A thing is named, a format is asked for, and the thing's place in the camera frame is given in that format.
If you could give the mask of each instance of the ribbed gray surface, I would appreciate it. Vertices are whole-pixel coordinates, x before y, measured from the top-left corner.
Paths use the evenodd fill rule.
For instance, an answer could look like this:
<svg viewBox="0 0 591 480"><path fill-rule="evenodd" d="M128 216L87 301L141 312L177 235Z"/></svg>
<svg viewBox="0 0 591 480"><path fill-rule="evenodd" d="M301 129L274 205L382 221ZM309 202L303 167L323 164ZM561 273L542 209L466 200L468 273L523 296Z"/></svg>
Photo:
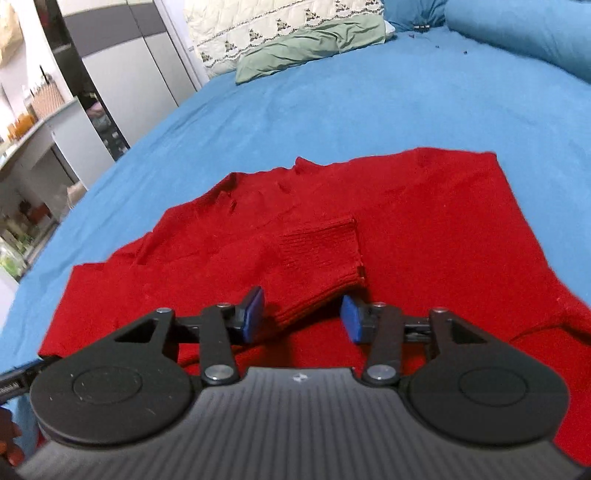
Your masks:
<svg viewBox="0 0 591 480"><path fill-rule="evenodd" d="M348 369L251 368L206 389L156 439L119 450L50 443L25 480L573 480L581 469L550 443L484 451L439 438L398 394Z"/></svg>

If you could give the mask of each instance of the human hand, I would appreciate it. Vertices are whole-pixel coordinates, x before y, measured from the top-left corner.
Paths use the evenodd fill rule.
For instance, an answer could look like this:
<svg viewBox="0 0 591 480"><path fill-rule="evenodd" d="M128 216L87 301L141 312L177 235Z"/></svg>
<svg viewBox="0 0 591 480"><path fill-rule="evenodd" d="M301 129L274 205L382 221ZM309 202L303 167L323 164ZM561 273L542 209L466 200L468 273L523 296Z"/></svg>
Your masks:
<svg viewBox="0 0 591 480"><path fill-rule="evenodd" d="M21 435L21 429L12 421L12 413L0 408L0 456L5 457L12 466L19 465L25 459L21 448L12 441Z"/></svg>

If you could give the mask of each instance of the round black disc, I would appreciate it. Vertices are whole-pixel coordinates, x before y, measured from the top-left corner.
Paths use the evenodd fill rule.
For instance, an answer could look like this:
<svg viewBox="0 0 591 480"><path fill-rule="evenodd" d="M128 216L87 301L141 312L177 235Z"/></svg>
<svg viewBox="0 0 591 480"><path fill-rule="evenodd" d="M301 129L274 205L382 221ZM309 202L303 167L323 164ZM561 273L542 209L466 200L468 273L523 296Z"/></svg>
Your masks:
<svg viewBox="0 0 591 480"><path fill-rule="evenodd" d="M509 446L552 438L568 408L562 379L501 343L458 345L408 385L416 413L446 436Z"/></svg>
<svg viewBox="0 0 591 480"><path fill-rule="evenodd" d="M177 420L191 402L189 377L172 360L135 347L82 350L39 375L31 404L44 433L60 442L113 446Z"/></svg>

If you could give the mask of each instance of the blue finger pad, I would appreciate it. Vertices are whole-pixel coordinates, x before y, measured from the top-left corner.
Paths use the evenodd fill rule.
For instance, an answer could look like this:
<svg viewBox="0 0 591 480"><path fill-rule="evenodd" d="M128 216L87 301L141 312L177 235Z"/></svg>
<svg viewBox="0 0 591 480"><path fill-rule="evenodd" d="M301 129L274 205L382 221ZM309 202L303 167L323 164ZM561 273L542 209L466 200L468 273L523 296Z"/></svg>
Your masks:
<svg viewBox="0 0 591 480"><path fill-rule="evenodd" d="M361 315L359 309L351 297L345 295L340 306L340 319L347 330L349 340L354 343L361 341Z"/></svg>
<svg viewBox="0 0 591 480"><path fill-rule="evenodd" d="M262 312L265 308L265 292L259 289L244 315L243 336L245 343L252 343L256 335L256 330L262 319Z"/></svg>

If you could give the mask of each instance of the sweater sleeve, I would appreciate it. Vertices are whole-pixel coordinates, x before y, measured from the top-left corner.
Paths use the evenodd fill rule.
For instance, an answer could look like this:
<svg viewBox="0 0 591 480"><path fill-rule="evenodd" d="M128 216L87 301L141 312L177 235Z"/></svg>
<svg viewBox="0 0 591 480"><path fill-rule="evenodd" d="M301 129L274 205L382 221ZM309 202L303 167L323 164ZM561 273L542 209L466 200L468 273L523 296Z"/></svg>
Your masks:
<svg viewBox="0 0 591 480"><path fill-rule="evenodd" d="M269 337L363 281L351 217L239 239L204 264L189 255L129 267L81 265L39 353L70 355L158 307L187 316L221 301L237 303L255 285L265 290Z"/></svg>

